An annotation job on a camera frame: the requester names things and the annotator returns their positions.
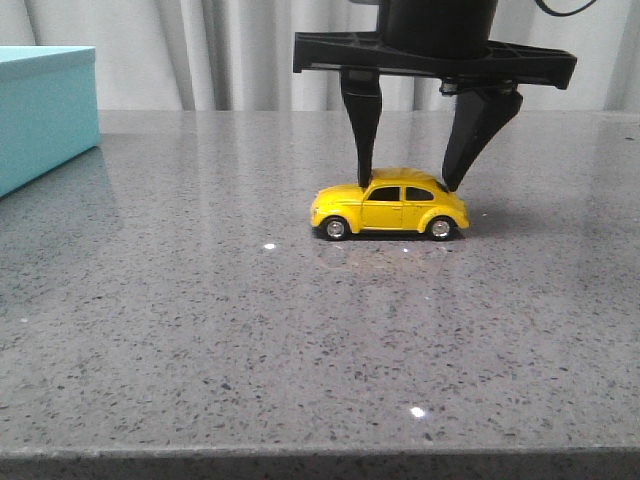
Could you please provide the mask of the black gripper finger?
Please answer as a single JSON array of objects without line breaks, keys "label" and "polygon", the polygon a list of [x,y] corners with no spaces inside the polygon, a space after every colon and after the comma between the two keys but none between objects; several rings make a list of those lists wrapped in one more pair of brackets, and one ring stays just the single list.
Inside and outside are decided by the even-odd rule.
[{"label": "black gripper finger", "polygon": [[379,73],[342,69],[340,82],[356,144],[358,185],[366,188],[371,179],[374,143],[382,111]]},{"label": "black gripper finger", "polygon": [[522,102],[517,90],[471,90],[458,96],[442,166],[450,191],[458,189],[480,152],[518,114]]}]

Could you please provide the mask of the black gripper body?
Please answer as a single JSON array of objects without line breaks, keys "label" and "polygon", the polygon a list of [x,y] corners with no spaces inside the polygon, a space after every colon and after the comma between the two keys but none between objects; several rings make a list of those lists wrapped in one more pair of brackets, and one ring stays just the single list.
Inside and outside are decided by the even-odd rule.
[{"label": "black gripper body", "polygon": [[510,90],[521,84],[568,87],[577,59],[556,49],[489,38],[497,4],[380,1],[366,32],[295,35],[293,70],[437,78],[445,90]]}]

